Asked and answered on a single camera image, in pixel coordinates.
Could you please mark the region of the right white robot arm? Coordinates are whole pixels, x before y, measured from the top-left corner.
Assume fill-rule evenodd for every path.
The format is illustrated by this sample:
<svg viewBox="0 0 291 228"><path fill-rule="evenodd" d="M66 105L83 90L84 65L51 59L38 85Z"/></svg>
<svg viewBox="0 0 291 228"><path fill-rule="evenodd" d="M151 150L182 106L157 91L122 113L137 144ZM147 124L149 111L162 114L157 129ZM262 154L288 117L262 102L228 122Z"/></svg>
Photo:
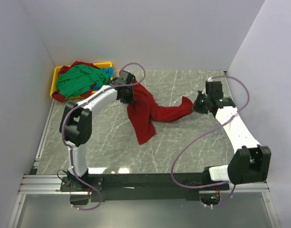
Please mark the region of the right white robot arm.
<svg viewBox="0 0 291 228"><path fill-rule="evenodd" d="M205 89L198 93L194 102L194 111L212 113L223 126L234 150L228 165L205 168L203 174L206 181L227 181L237 185L267 180L271 150L268 146L262 146L249 132L233 100L224 97L220 81L205 83Z"/></svg>

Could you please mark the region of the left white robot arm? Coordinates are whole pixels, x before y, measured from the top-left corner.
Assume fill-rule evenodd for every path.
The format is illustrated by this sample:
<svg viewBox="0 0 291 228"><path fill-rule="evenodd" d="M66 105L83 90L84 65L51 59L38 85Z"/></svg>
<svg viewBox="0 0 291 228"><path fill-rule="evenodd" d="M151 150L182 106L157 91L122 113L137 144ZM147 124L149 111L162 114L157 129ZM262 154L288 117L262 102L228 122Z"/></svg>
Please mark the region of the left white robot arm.
<svg viewBox="0 0 291 228"><path fill-rule="evenodd" d="M63 185L77 191L89 188L87 183L86 143L92 134L92 117L103 107L118 100L123 104L134 102L133 85L136 77L121 70L119 77L111 79L88 98L66 104L59 131L68 150L69 168Z"/></svg>

